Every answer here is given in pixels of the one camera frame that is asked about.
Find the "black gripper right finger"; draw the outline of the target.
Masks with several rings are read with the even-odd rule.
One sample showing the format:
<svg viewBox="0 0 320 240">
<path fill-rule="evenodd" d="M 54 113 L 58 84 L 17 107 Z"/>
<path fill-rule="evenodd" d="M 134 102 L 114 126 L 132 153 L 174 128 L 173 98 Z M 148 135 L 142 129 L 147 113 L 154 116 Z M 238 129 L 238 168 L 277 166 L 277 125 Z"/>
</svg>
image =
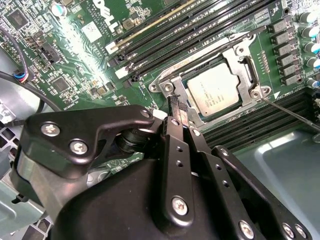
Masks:
<svg viewBox="0 0 320 240">
<path fill-rule="evenodd" d="M 224 146 L 186 127 L 195 222 L 184 240 L 310 240 L 310 231 Z"/>
</svg>

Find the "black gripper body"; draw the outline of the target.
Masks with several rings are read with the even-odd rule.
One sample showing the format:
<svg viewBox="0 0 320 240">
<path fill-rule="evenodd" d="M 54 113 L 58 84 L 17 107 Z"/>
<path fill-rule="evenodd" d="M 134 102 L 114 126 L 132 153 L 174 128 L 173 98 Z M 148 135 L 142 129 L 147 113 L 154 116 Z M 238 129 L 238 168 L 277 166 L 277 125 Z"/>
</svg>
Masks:
<svg viewBox="0 0 320 240">
<path fill-rule="evenodd" d="M 53 240 L 222 240 L 233 239 L 229 215 L 201 155 L 191 158 L 194 220 L 174 226 L 161 209 L 164 163 L 144 159 L 71 199 L 51 230 Z"/>
</svg>

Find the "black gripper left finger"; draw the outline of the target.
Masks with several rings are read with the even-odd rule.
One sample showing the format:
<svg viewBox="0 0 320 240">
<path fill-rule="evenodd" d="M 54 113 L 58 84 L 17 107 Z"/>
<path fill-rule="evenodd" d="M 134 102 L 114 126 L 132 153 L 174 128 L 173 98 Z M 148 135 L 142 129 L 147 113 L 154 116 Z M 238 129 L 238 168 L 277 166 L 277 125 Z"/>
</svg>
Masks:
<svg viewBox="0 0 320 240">
<path fill-rule="evenodd" d="M 164 163 L 162 215 L 173 226 L 188 227 L 195 218 L 189 207 L 194 200 L 188 107 L 174 96 L 167 103 L 169 114 L 162 120 L 140 105 L 33 115 L 23 126 L 15 170 L 55 224 L 63 207 L 89 189 L 90 169 L 145 153 L 147 160 Z"/>
</svg>

